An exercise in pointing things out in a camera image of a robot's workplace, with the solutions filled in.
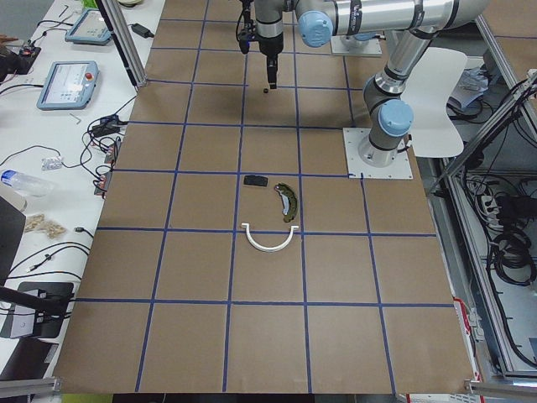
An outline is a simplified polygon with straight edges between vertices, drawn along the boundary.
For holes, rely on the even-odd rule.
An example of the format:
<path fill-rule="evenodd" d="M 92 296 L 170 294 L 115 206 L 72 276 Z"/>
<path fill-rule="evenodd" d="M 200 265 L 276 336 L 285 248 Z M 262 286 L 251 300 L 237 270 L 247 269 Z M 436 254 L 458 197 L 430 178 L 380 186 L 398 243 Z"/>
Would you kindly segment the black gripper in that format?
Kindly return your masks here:
<path fill-rule="evenodd" d="M 272 38 L 258 37 L 258 46 L 260 52 L 266 57 L 266 71 L 269 81 L 269 88 L 277 88 L 278 57 L 283 51 L 283 36 L 278 35 Z"/>

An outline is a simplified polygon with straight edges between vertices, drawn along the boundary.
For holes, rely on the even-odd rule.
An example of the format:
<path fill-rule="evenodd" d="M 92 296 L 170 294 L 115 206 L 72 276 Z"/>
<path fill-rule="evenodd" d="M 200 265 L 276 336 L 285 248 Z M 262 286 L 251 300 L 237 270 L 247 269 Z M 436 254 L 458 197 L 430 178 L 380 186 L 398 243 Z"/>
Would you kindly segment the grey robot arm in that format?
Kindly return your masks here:
<path fill-rule="evenodd" d="M 439 29 L 432 26 L 404 31 L 385 67 L 372 76 L 363 89 L 372 127 L 358 146 L 368 165 L 384 168 L 398 154 L 399 143 L 414 120 L 411 106 L 401 99 L 410 73 L 425 53 Z"/>
<path fill-rule="evenodd" d="M 399 95 L 431 40 L 479 16 L 488 1 L 255 1 L 255 39 L 266 57 L 268 85 L 277 87 L 278 56 L 284 46 L 283 14 L 295 13 L 303 42 L 319 48 L 334 36 L 403 31 L 382 71 L 379 91 Z"/>

